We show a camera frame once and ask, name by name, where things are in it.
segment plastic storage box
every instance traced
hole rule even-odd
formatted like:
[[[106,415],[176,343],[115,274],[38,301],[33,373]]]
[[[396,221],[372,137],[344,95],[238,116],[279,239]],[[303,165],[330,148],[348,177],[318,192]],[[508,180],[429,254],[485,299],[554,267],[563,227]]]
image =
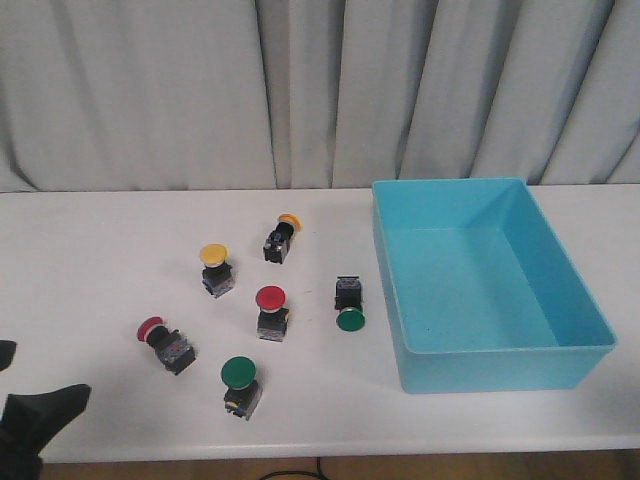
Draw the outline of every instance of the plastic storage box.
[[[615,346],[519,178],[379,181],[373,196],[405,391],[572,388]]]

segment black object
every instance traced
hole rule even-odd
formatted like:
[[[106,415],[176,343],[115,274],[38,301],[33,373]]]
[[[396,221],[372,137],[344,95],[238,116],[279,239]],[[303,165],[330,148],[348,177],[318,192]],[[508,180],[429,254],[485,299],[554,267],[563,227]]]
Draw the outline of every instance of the black object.
[[[319,480],[329,480],[329,477],[327,477],[324,472],[322,471],[322,465],[321,465],[321,458],[318,457],[316,458],[316,470],[318,471],[316,472],[308,472],[306,470],[278,470],[276,472],[271,472],[271,473],[267,473],[266,475],[263,475],[262,477],[260,477],[258,480],[267,480],[269,478],[274,478],[274,477],[287,477],[290,475],[298,475],[301,477],[311,477],[311,478],[317,478]]]
[[[287,333],[289,309],[280,308],[276,312],[260,311],[258,315],[258,337],[262,340],[282,342]]]
[[[9,395],[0,421],[5,451],[38,454],[87,406],[91,387],[72,385],[40,395]]]
[[[0,371],[7,368],[16,343],[0,340]],[[72,385],[39,395],[7,397],[0,419],[0,480],[38,480],[40,451],[84,412],[91,387]]]
[[[178,375],[196,359],[196,352],[178,330],[169,333],[167,327],[158,325],[145,340],[155,352],[164,368]]]
[[[11,365],[16,346],[16,342],[11,340],[0,340],[0,372]]]
[[[253,380],[243,389],[229,388],[224,395],[224,408],[236,417],[249,420],[261,396],[262,387]]]
[[[362,284],[360,277],[338,277],[336,282],[336,310],[357,308],[362,311]]]
[[[264,259],[273,263],[281,264],[284,262],[291,248],[291,238],[294,232],[293,225],[287,222],[279,222],[276,229],[269,234],[264,247],[262,247]]]
[[[222,262],[217,267],[205,267],[202,270],[202,284],[214,297],[218,298],[233,288],[231,265]]]

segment floor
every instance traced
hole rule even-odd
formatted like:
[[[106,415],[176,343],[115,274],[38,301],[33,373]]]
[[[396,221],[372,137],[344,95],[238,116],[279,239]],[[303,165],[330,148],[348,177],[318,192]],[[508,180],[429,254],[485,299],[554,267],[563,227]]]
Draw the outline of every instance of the floor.
[[[640,450],[330,457],[322,469],[331,480],[640,480]],[[258,480],[274,470],[315,471],[315,459],[57,464],[41,480]]]

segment curtain fold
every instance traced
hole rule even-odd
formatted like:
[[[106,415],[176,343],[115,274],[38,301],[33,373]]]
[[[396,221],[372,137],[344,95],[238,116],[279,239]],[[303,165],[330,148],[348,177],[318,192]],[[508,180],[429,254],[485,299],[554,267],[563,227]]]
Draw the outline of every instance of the curtain fold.
[[[436,3],[347,3],[334,187],[397,177]]]
[[[631,174],[638,160],[630,145],[639,125],[640,2],[620,1],[611,12],[543,182],[604,183],[618,165],[626,165]],[[624,159],[628,150],[632,156]],[[637,174],[625,178],[640,180]]]
[[[523,3],[471,175],[538,183],[610,7],[610,0]]]
[[[520,2],[441,0],[401,177],[466,177],[489,115]]]
[[[252,2],[9,0],[0,21],[38,189],[275,186]]]
[[[0,191],[640,182],[638,0],[0,0]]]

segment white table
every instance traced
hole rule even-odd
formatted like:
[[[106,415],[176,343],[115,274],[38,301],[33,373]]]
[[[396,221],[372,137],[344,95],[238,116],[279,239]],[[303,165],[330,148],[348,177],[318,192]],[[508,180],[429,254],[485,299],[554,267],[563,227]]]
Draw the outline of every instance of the white table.
[[[638,448],[640,185],[533,192],[619,338],[574,390],[404,393],[368,189],[25,193],[0,195],[0,338],[18,342],[0,398],[91,385],[48,462]],[[267,263],[262,243],[286,211],[304,229],[284,265]],[[214,242],[237,279],[218,300],[198,259]],[[359,332],[335,325],[343,274],[363,282]],[[282,344],[256,338],[267,284],[292,310]],[[177,377],[135,338],[152,315],[199,350]],[[235,355],[264,387],[249,422],[223,406],[220,368]]]

